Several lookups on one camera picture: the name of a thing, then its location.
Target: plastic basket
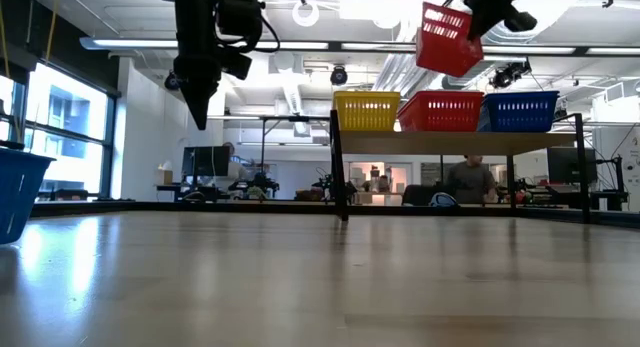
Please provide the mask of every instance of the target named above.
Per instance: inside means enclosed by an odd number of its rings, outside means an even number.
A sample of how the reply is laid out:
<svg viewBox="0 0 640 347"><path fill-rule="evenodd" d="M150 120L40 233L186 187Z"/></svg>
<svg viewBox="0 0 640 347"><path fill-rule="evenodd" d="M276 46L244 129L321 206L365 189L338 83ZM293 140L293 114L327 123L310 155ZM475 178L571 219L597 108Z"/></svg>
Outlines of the plastic basket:
<svg viewBox="0 0 640 347"><path fill-rule="evenodd" d="M560 93L493 93L484 97L481 132L549 132Z"/></svg>
<svg viewBox="0 0 640 347"><path fill-rule="evenodd" d="M398 113L403 131L473 132L478 126L482 92L416 93Z"/></svg>
<svg viewBox="0 0 640 347"><path fill-rule="evenodd" d="M335 92L333 108L338 110L343 131L393 131L400 103L397 92Z"/></svg>
<svg viewBox="0 0 640 347"><path fill-rule="evenodd" d="M20 239L51 161L0 148L0 244Z"/></svg>
<svg viewBox="0 0 640 347"><path fill-rule="evenodd" d="M416 65L455 77L464 76L484 58L480 38L467 39L471 15L428 2L416 41Z"/></svg>

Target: blue bin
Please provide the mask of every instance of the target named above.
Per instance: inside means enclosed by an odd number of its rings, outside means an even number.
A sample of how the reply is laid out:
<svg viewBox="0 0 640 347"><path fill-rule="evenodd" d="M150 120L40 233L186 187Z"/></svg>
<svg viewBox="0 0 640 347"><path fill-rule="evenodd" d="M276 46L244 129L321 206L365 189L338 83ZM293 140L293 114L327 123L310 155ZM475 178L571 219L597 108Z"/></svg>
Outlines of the blue bin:
<svg viewBox="0 0 640 347"><path fill-rule="evenodd" d="M0 244L20 239L51 161L0 148Z"/></svg>
<svg viewBox="0 0 640 347"><path fill-rule="evenodd" d="M558 91L493 93L484 97L479 132L549 132Z"/></svg>

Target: computer monitor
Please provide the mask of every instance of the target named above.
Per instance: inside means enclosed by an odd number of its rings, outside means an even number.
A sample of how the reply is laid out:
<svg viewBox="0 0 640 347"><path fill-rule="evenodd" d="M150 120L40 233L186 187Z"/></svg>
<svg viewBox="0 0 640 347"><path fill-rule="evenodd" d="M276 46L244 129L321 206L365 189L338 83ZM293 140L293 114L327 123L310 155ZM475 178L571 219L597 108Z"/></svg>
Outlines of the computer monitor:
<svg viewBox="0 0 640 347"><path fill-rule="evenodd" d="M196 174L199 177L226 176L229 174L230 155L229 146L185 147L182 156L182 173L186 176Z"/></svg>
<svg viewBox="0 0 640 347"><path fill-rule="evenodd" d="M585 149L587 160L587 181L589 183L598 180L596 166L596 151ZM578 171L578 149L575 147L547 148L547 164L549 166L550 183L580 183Z"/></svg>

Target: red basket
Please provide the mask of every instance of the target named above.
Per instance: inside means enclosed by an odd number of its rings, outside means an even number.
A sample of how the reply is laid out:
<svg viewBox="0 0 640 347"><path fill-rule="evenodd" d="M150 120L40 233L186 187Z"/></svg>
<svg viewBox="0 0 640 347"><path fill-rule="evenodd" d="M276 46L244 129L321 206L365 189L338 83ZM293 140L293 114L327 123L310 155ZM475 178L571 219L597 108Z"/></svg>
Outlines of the red basket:
<svg viewBox="0 0 640 347"><path fill-rule="evenodd" d="M424 91L416 93L398 113L403 131L474 132L482 92Z"/></svg>
<svg viewBox="0 0 640 347"><path fill-rule="evenodd" d="M471 15L424 2L416 65L462 77L484 58L480 38L467 39Z"/></svg>

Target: yellow basket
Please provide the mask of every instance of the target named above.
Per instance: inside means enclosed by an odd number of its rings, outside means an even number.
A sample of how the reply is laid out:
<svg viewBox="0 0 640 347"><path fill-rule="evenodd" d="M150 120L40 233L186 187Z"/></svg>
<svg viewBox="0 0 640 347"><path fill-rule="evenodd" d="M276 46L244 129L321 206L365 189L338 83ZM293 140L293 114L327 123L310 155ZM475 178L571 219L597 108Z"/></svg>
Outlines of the yellow basket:
<svg viewBox="0 0 640 347"><path fill-rule="evenodd" d="M338 110L343 131L393 131L399 103L398 92L333 94L333 108Z"/></svg>

